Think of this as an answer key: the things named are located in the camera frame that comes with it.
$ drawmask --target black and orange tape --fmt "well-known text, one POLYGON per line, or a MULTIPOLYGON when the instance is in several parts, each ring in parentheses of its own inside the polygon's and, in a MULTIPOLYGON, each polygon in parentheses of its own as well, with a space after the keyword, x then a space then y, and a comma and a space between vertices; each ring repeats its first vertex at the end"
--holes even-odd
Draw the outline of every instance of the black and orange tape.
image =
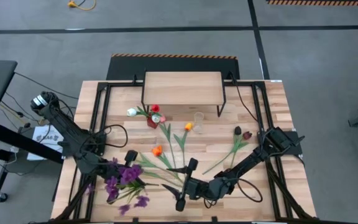
POLYGON ((269 0, 267 4, 291 5, 291 6, 358 6, 358 1, 289 1, 269 0))
POLYGON ((236 56, 175 55, 175 54, 113 54, 111 57, 224 58, 224 59, 237 60, 236 56))

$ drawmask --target black floor line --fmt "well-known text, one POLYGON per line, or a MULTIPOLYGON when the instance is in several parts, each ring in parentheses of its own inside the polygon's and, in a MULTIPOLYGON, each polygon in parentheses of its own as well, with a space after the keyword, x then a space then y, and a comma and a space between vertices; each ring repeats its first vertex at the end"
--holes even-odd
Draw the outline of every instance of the black floor line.
POLYGON ((260 26, 259 30, 358 30, 358 25, 343 25, 343 26, 260 26))
POLYGON ((252 27, 254 28, 254 36, 255 36, 256 48, 258 50, 260 66, 262 67, 262 76, 264 79, 269 80, 270 75, 269 75, 269 70, 267 69, 267 62, 266 62, 266 57, 265 57, 264 46, 262 44, 262 38, 260 37, 258 20, 256 18, 256 12, 255 12, 253 0, 248 0, 248 7, 249 7, 249 13, 251 16, 252 27))
POLYGON ((88 33, 117 33, 117 32, 237 31, 237 30, 253 30, 253 29, 254 28, 251 26, 28 29, 28 30, 0 30, 0 34, 88 34, 88 33))

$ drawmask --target concrete floor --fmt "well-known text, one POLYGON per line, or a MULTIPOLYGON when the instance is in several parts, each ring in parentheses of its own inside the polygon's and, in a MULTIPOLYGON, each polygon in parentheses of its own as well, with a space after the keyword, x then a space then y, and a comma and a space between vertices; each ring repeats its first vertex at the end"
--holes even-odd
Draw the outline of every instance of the concrete floor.
MULTIPOLYGON (((358 7, 254 2, 260 26, 358 25, 358 7)), ((99 0, 90 12, 66 3, 0 0, 0 30, 252 24, 244 0, 99 0)), ((358 222, 358 128, 347 125, 358 108, 358 30, 261 31, 261 36, 270 77, 283 80, 295 127, 306 136, 302 148, 318 216, 358 222)), ((241 78, 262 78, 253 31, 0 34, 0 59, 18 61, 17 72, 73 96, 83 80, 106 78, 114 52, 236 55, 241 78)), ((15 77, 8 93, 27 109, 42 90, 15 77)), ((9 97, 4 101, 18 109, 9 97)), ((0 124, 13 129, 1 112, 0 124)), ((20 162, 10 169, 33 166, 20 162)), ((59 171, 43 162, 29 175, 9 174, 2 190, 11 197, 0 203, 0 223, 47 220, 59 171)))

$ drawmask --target glass cup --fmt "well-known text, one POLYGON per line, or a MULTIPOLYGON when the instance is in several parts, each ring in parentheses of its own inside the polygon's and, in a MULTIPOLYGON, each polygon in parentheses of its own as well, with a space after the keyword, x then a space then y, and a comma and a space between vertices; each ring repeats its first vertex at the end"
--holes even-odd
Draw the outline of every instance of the glass cup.
POLYGON ((194 114, 194 127, 193 131, 195 133, 201 134, 203 132, 203 120, 204 114, 201 112, 197 112, 194 114))

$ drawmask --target black platform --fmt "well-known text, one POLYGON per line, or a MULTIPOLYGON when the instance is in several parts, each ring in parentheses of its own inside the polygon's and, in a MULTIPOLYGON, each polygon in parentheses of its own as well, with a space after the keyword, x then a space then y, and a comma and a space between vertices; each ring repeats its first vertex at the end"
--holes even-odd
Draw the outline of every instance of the black platform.
POLYGON ((144 72, 221 72, 223 78, 232 72, 240 79, 235 56, 114 54, 106 80, 144 79, 144 72))

